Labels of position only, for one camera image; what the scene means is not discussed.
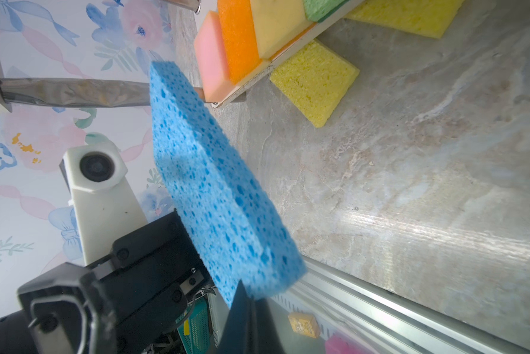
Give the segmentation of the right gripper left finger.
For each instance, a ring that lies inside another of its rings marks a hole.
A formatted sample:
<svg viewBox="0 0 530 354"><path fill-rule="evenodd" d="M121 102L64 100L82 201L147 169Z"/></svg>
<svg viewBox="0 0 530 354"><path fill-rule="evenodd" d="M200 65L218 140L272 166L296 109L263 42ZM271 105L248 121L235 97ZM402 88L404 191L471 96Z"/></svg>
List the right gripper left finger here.
<svg viewBox="0 0 530 354"><path fill-rule="evenodd" d="M253 314L254 300L248 296L240 280L217 353L250 354L254 352Z"/></svg>

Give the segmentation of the green sponge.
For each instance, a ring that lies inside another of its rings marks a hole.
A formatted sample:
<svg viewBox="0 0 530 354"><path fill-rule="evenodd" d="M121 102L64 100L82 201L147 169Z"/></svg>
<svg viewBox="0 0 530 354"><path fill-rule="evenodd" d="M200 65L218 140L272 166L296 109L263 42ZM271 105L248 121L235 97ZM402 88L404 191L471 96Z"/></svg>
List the green sponge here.
<svg viewBox="0 0 530 354"><path fill-rule="evenodd" d="M311 22L323 22L347 0L304 0L306 18Z"/></svg>

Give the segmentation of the yellow sponge bottom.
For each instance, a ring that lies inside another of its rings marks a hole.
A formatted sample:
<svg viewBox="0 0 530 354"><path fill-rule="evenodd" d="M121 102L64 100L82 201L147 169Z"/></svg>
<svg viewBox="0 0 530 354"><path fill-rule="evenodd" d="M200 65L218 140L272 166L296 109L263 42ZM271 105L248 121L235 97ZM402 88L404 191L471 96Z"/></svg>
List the yellow sponge bottom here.
<svg viewBox="0 0 530 354"><path fill-rule="evenodd" d="M270 59L312 25L301 0L251 0L256 43L261 59Z"/></svg>

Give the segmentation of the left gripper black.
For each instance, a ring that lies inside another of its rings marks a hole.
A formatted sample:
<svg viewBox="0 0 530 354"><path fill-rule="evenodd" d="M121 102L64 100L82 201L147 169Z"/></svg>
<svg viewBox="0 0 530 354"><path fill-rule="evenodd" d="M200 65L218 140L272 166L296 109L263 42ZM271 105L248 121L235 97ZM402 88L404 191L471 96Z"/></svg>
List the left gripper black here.
<svg viewBox="0 0 530 354"><path fill-rule="evenodd" d="M209 280L172 212L117 239L88 266L64 263L38 276L18 298L40 353L140 353Z"/></svg>

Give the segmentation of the blue sponge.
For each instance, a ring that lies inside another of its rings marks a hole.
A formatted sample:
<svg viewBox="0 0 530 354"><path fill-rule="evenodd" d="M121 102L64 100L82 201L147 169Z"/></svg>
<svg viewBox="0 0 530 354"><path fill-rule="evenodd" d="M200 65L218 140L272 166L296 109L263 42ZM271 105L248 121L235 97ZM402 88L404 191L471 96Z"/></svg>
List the blue sponge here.
<svg viewBox="0 0 530 354"><path fill-rule="evenodd" d="M222 298L285 292L306 266L257 178L175 63L152 63L149 85L155 165Z"/></svg>

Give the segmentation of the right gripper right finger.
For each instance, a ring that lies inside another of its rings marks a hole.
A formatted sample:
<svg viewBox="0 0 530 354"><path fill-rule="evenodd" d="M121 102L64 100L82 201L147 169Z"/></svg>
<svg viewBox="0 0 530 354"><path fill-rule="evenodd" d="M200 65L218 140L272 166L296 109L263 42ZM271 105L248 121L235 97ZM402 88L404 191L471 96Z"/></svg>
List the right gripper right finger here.
<svg viewBox="0 0 530 354"><path fill-rule="evenodd" d="M285 354L266 299L255 302L255 349L259 354Z"/></svg>

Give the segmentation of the orange sponge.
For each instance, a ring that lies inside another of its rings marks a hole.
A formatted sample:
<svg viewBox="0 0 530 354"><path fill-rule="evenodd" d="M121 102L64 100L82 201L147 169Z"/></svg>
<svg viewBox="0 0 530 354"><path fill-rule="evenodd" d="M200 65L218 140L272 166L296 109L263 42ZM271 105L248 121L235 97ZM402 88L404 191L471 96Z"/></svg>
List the orange sponge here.
<svg viewBox="0 0 530 354"><path fill-rule="evenodd" d="M217 1L230 80L243 86L267 62L259 57L250 0Z"/></svg>

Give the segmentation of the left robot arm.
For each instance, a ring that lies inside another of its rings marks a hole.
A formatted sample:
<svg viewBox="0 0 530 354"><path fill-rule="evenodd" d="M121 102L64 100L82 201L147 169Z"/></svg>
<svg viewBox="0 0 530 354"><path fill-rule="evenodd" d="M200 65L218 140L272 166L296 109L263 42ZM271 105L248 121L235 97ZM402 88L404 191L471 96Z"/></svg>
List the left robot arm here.
<svg viewBox="0 0 530 354"><path fill-rule="evenodd" d="M21 310L0 318L0 353L140 353L209 283L172 212L89 265L63 263L21 286Z"/></svg>

